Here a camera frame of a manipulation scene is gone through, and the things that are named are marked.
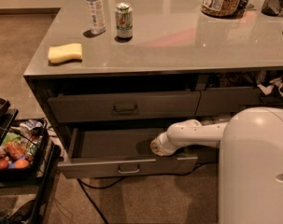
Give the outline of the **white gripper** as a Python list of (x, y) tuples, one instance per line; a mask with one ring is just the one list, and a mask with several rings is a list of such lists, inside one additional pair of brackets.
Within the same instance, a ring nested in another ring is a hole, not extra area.
[(160, 133), (150, 143), (151, 151), (158, 156), (171, 156), (177, 151), (167, 137), (166, 133)]

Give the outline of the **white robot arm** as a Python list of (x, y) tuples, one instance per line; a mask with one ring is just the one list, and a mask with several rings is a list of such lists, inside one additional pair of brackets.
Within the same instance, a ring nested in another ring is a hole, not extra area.
[(219, 149), (219, 224), (283, 224), (283, 109), (248, 108), (209, 125), (177, 122), (150, 147), (170, 156), (190, 145)]

